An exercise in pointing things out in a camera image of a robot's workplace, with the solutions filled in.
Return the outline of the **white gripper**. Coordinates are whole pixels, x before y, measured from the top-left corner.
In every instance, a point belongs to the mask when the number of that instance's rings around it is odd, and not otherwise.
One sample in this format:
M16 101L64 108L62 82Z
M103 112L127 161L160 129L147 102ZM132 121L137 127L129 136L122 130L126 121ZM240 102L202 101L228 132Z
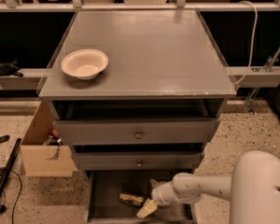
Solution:
M142 208L136 214L138 218L145 218L154 213L158 209L158 205L169 205L177 200L177 194L171 181L165 182L150 179L149 182L152 187L151 197L153 200L147 199L145 201Z

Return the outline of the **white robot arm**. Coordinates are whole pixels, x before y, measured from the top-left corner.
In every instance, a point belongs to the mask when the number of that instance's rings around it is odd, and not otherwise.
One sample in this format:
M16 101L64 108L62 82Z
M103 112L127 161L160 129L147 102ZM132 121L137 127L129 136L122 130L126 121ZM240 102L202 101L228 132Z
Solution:
M230 224L280 224L280 160L267 152L249 151L230 176L179 173L152 190L137 216L147 217L171 203L196 203L202 194L230 203Z

